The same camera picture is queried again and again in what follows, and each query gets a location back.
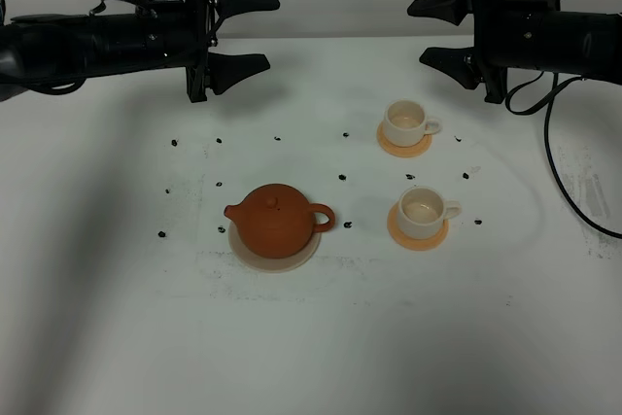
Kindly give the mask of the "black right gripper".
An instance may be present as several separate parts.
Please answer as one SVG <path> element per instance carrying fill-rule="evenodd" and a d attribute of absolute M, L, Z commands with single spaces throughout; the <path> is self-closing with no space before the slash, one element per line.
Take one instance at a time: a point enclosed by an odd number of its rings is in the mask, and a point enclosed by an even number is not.
<path fill-rule="evenodd" d="M 507 95 L 510 68 L 534 69 L 536 30 L 551 11 L 538 0 L 414 0 L 410 17 L 434 18 L 460 25 L 472 14 L 473 48 L 427 48 L 419 61 L 452 78 L 463 88 L 485 85 L 485 101 L 500 104 Z"/>

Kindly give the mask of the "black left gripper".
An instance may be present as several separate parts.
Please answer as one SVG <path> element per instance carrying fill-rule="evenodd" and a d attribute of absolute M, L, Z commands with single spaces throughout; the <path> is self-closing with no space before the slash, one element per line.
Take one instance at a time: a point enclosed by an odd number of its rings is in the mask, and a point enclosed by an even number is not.
<path fill-rule="evenodd" d="M 164 65 L 186 69 L 186 92 L 190 101 L 203 102 L 208 87 L 214 94 L 223 94 L 270 69 L 263 54 L 208 53 L 224 21 L 229 17 L 279 8 L 279 0 L 167 0 L 142 6 L 140 15 L 150 22 L 150 39 L 162 49 Z"/>

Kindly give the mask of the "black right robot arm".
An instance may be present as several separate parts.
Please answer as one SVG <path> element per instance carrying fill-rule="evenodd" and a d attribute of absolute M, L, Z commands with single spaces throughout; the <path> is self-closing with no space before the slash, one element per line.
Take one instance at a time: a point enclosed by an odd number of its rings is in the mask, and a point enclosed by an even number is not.
<path fill-rule="evenodd" d="M 621 16 L 564 12 L 561 0 L 415 0 L 407 12 L 454 25 L 474 18 L 470 48 L 426 49 L 421 63 L 466 89 L 486 88 L 485 100 L 506 97 L 511 68 L 621 82 Z"/>

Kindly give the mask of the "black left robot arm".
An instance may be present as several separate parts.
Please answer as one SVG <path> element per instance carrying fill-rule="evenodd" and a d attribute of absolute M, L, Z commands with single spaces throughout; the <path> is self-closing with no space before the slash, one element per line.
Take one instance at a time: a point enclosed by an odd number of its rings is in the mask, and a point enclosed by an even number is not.
<path fill-rule="evenodd" d="M 14 17 L 1 26 L 1 98 L 77 91 L 87 80 L 166 68 L 186 72 L 192 102 L 269 69 L 263 54 L 214 53 L 229 17 L 279 0 L 100 0 L 86 15 Z"/>

